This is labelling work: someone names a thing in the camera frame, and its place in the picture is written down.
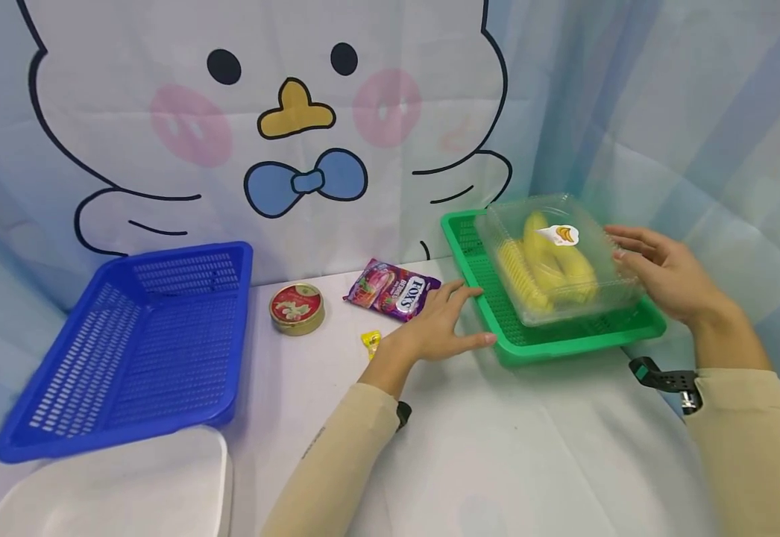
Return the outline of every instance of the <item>cartoon backdrop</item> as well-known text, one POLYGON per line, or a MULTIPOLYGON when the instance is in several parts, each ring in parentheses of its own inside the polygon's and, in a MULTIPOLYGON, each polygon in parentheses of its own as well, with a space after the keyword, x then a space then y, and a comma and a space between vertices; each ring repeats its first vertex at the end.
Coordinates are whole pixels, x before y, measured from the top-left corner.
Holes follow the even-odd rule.
POLYGON ((688 242, 780 371, 780 0, 0 0, 0 278, 43 340, 112 254, 247 239, 282 281, 556 191, 688 242))

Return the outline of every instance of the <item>yellow nose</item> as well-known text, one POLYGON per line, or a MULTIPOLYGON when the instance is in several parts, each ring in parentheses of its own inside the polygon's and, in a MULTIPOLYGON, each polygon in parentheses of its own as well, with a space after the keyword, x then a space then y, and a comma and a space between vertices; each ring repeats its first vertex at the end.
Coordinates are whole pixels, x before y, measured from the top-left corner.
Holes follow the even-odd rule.
POLYGON ((259 116, 259 134, 273 140, 312 129, 329 129, 336 123, 333 108, 313 102, 306 84, 297 78, 287 78, 280 87, 278 108, 259 116))

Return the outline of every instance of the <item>beige sleeve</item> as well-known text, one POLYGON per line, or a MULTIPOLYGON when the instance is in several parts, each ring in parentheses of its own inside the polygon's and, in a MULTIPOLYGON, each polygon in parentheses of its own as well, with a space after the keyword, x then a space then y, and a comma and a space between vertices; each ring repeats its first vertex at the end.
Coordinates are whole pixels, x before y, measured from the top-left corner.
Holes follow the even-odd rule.
POLYGON ((398 427, 393 397, 351 386, 283 487, 262 536, 344 536, 375 459, 398 427))
POLYGON ((780 536, 780 380, 757 369, 700 369, 702 408, 685 418, 723 535, 780 536))

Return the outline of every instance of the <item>hand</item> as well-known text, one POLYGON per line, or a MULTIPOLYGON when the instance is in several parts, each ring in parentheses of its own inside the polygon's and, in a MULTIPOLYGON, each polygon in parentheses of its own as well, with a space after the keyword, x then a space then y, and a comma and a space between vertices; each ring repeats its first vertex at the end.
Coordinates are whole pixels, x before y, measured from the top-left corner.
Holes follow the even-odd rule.
POLYGON ((696 326, 735 305, 681 242, 645 227, 605 226, 622 251, 616 261, 636 273, 651 299, 668 315, 696 326))
POLYGON ((358 383, 375 386, 399 399, 408 373, 418 360, 445 360, 493 345, 497 341, 493 333, 459 337, 454 332, 465 301, 481 294, 482 289, 465 287, 462 280, 430 290, 420 315, 381 339, 358 383))
POLYGON ((493 333, 456 335, 456 322, 465 302, 471 296, 481 294, 481 288, 465 287, 463 280, 430 290, 423 311, 384 338, 378 348, 395 348, 414 361, 434 362, 465 351, 492 346, 497 341, 493 333))

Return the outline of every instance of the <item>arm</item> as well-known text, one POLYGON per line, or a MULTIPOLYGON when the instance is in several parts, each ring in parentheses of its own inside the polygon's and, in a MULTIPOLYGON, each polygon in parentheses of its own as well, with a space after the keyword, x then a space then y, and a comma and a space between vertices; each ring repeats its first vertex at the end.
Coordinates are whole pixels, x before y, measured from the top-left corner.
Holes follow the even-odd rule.
POLYGON ((481 289, 447 283, 423 312, 381 341, 357 384, 318 431, 274 504, 265 537, 343 536, 369 474, 399 427, 396 403, 419 360, 443 360, 492 345, 494 334, 453 333, 462 306, 481 289))
POLYGON ((608 228, 651 298, 694 337, 703 405, 685 418, 724 535, 780 536, 780 380, 751 321, 683 244, 637 227, 608 228))
POLYGON ((728 536, 780 536, 780 380, 738 307, 691 327, 703 400, 685 418, 728 536))

